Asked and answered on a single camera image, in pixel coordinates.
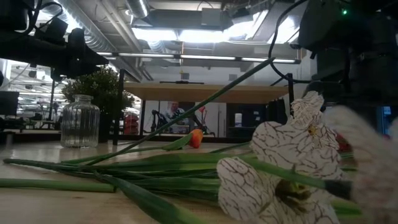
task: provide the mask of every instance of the ribbed glass vase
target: ribbed glass vase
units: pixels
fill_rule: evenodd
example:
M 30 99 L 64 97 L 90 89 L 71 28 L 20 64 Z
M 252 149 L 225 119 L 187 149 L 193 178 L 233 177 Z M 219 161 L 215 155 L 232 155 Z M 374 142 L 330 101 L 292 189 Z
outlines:
M 75 102 L 63 109 L 61 145 L 96 147 L 100 126 L 100 109 L 91 104 L 92 96 L 75 95 Z

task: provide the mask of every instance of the white flower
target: white flower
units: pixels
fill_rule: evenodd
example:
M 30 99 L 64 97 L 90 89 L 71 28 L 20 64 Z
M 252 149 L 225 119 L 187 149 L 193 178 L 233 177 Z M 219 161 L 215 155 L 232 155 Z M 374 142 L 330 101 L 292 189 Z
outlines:
M 358 163 L 351 199 L 370 223 L 398 223 L 398 119 L 390 127 L 391 140 L 342 106 L 327 112 L 325 121 L 351 144 Z
M 257 158 L 311 177 L 341 179 L 335 139 L 328 138 L 325 142 L 334 141 L 336 149 L 326 148 L 329 145 L 322 141 L 314 147 L 314 139 L 321 139 L 322 128 L 326 130 L 318 118 L 322 103 L 321 96 L 310 93 L 293 104 L 295 118 L 286 125 L 265 122 L 258 126 L 251 141 Z M 308 132 L 311 124 L 321 127 L 319 136 Z M 323 190 L 257 172 L 238 158 L 220 160 L 217 172 L 221 180 L 219 204 L 237 220 L 270 224 L 339 223 L 330 205 L 330 195 Z

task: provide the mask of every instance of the wooden table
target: wooden table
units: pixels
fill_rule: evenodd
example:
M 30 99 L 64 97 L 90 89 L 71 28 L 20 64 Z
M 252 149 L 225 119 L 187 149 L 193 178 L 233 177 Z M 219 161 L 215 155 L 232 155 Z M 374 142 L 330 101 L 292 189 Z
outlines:
M 161 142 L 144 143 L 141 147 L 163 145 Z M 201 149 L 188 149 L 184 152 L 207 152 L 225 147 L 228 144 L 203 144 Z M 0 148 L 0 159 L 32 159 L 59 162 L 67 159 L 105 154 L 122 149 L 123 146 L 100 144 L 97 149 L 62 149 L 58 142 L 17 144 L 10 149 Z M 126 161 L 140 157 L 153 156 L 163 151 L 137 152 L 121 155 L 111 162 Z M 44 169 L 5 165 L 0 162 L 0 178 L 66 180 L 92 182 L 94 180 L 70 177 Z M 219 208 L 200 203 L 166 198 L 191 210 L 207 223 L 239 223 L 227 217 Z M 0 188 L 0 223 L 1 224 L 147 224 L 156 223 L 142 212 L 121 192 L 92 193 L 69 192 L 40 189 Z M 364 223 L 345 220 L 342 223 Z

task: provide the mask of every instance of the orange tulip bud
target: orange tulip bud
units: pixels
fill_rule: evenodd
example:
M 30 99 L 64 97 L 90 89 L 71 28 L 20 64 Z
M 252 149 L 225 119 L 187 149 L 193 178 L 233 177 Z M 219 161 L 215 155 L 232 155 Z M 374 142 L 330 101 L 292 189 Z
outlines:
M 198 149 L 200 147 L 201 140 L 203 139 L 203 131 L 201 129 L 194 129 L 191 133 L 193 135 L 189 142 L 189 146 Z

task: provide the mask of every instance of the shelf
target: shelf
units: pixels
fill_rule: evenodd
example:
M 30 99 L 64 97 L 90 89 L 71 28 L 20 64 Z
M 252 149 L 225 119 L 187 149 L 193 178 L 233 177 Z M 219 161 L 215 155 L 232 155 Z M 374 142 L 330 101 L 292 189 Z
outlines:
M 142 100 L 201 102 L 221 85 L 125 83 L 124 89 Z M 288 93 L 285 86 L 235 86 L 214 102 L 266 104 Z

